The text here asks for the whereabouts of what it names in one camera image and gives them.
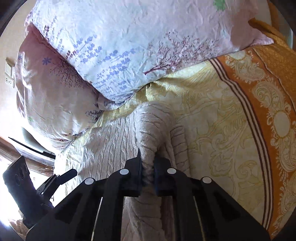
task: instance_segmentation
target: wall socket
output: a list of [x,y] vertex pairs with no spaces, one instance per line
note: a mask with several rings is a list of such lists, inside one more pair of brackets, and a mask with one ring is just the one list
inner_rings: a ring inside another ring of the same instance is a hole
[[5,78],[6,78],[5,82],[7,84],[9,84],[12,88],[14,88],[15,87],[15,80],[13,78],[9,77],[7,74],[5,74]]

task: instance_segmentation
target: white circular marker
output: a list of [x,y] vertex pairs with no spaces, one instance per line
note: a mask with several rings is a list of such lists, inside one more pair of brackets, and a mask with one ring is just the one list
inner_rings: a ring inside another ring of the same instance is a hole
[[168,172],[168,174],[175,174],[177,171],[176,171],[175,168],[169,168],[169,169],[167,170],[167,172]]
[[91,185],[91,184],[94,183],[94,180],[93,180],[92,178],[87,178],[87,179],[85,179],[84,183],[85,183],[86,185]]
[[203,177],[203,178],[202,178],[202,181],[203,181],[204,183],[209,184],[209,183],[212,182],[212,179],[211,179],[210,177]]
[[126,175],[129,173],[129,171],[127,169],[121,169],[119,172],[121,175]]

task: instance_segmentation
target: green leaf print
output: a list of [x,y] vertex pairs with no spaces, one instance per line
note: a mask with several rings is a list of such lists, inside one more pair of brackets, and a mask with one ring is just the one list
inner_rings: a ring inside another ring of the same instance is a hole
[[224,11],[226,8],[225,0],[214,0],[214,6],[217,7],[217,11]]

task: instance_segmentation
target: floral pillow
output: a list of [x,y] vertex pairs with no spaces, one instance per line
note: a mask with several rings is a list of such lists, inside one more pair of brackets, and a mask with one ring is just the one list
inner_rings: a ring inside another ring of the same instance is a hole
[[46,149],[60,152],[100,115],[99,93],[30,24],[15,65],[17,107],[26,129]]
[[122,104],[168,73],[273,43],[248,24],[256,11],[256,0],[39,0],[28,21],[84,80]]

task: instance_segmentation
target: yellow bedsheet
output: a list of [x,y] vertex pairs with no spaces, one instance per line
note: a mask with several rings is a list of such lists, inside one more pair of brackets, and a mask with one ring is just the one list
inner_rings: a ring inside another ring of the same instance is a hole
[[[296,206],[296,53],[272,27],[252,21],[275,43],[170,74],[94,127],[127,116],[146,101],[169,103],[185,127],[190,173],[210,176],[274,237]],[[90,130],[57,163],[79,166]],[[75,184],[67,184],[67,192]]]

